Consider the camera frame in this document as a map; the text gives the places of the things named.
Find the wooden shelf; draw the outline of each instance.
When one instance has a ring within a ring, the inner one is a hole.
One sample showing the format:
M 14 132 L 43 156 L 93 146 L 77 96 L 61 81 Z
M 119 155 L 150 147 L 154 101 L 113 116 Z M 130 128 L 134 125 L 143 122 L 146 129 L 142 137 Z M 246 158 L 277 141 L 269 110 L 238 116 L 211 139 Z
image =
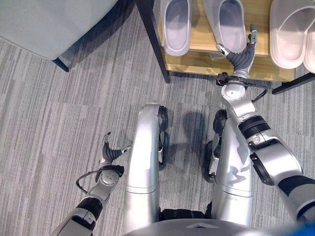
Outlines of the wooden shelf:
M 170 71 L 217 75 L 232 73 L 233 67 L 227 59 L 211 60 L 210 54 L 219 54 L 208 18 L 203 8 L 203 0 L 192 1 L 191 40 L 189 52 L 181 57 L 173 57 L 162 49 L 166 69 Z M 256 57 L 250 72 L 251 79 L 288 82 L 294 79 L 294 70 L 281 69 L 273 64 L 269 52 L 269 14 L 272 0 L 242 0 L 247 34 L 251 24 L 258 29 Z M 163 43 L 162 23 L 159 19 L 158 32 Z
M 233 73 L 233 66 L 227 59 L 211 59 L 209 53 L 190 51 L 184 56 L 173 57 L 164 53 L 166 69 L 170 71 L 218 75 Z M 273 65 L 269 58 L 255 58 L 250 79 L 289 82 L 294 79 L 294 70 L 282 69 Z
M 253 1 L 242 0 L 247 35 L 250 25 L 255 24 L 258 29 L 258 45 L 256 56 L 266 57 L 269 53 L 269 14 L 272 0 Z M 158 32 L 164 46 L 161 19 Z M 203 8 L 202 0 L 194 0 L 192 4 L 191 39 L 189 50 L 196 52 L 216 52 L 216 41 L 211 26 Z

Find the slipper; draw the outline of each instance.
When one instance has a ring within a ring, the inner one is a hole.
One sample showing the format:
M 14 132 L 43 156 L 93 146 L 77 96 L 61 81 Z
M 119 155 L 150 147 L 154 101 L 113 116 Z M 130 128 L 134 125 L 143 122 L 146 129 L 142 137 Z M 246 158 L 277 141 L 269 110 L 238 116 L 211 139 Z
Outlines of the slipper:
M 240 0 L 203 0 L 216 42 L 235 53 L 247 45 L 244 9 Z
M 307 33 L 306 52 L 303 64 L 310 72 L 315 73 L 315 24 L 309 28 Z
M 270 54 L 282 68 L 302 64 L 307 31 L 315 21 L 315 4 L 310 0 L 273 0 L 270 9 Z
M 182 56 L 189 50 L 191 0 L 161 0 L 165 51 L 172 56 Z

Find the gray carpet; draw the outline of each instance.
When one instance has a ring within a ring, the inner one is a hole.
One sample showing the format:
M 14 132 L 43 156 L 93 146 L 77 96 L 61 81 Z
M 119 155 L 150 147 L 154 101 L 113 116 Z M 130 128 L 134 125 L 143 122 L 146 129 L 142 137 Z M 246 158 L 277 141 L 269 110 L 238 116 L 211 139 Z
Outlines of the gray carpet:
M 161 208 L 204 211 L 213 186 L 202 178 L 200 162 L 222 108 L 215 78 L 174 73 L 165 84 L 130 0 L 118 2 L 61 59 L 69 73 L 0 41 L 0 235 L 48 235 L 83 197 L 74 183 L 97 167 L 104 133 L 112 131 L 113 148 L 131 144 L 137 113 L 149 102 L 165 105 L 170 114 Z M 249 96 L 258 92 L 251 89 Z M 315 83 L 268 94 L 256 107 L 314 178 Z M 128 158 L 116 164 L 127 166 Z M 291 222 L 275 189 L 253 176 L 252 226 Z M 83 181 L 85 187 L 92 183 Z M 95 235 L 122 234 L 124 184 L 122 177 Z

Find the gray slipper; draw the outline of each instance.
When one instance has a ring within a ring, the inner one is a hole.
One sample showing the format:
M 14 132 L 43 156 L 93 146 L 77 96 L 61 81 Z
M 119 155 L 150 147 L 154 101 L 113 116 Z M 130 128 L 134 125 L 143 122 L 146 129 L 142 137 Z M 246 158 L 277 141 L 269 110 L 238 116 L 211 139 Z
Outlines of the gray slipper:
M 247 45 L 244 9 L 240 0 L 203 0 L 216 42 L 235 53 Z
M 161 0 L 160 11 L 165 51 L 184 55 L 190 45 L 191 0 Z

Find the black metal leg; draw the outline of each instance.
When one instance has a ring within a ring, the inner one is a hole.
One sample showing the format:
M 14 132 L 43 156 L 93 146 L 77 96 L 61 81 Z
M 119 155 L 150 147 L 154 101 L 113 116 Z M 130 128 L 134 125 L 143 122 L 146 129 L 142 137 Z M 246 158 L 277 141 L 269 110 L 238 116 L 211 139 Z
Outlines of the black metal leg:
M 299 77 L 299 78 L 297 78 L 291 82 L 282 83 L 281 86 L 272 90 L 272 94 L 276 95 L 279 93 L 286 92 L 290 89 L 296 88 L 296 87 L 301 86 L 303 84 L 306 84 L 310 81 L 315 81 L 315 74 L 308 73 L 308 74 L 303 75 L 303 76 L 301 76 L 301 77 Z
M 171 81 L 169 78 L 169 72 L 166 70 L 165 62 L 160 48 L 161 43 L 158 37 L 158 28 L 152 10 L 152 2 L 149 0 L 135 0 L 135 2 L 137 4 L 144 27 L 146 28 L 154 54 L 156 55 L 157 62 L 162 71 L 164 80 L 167 84 L 169 84 Z
M 52 60 L 52 62 L 59 66 L 65 72 L 69 72 L 69 68 L 59 58 Z

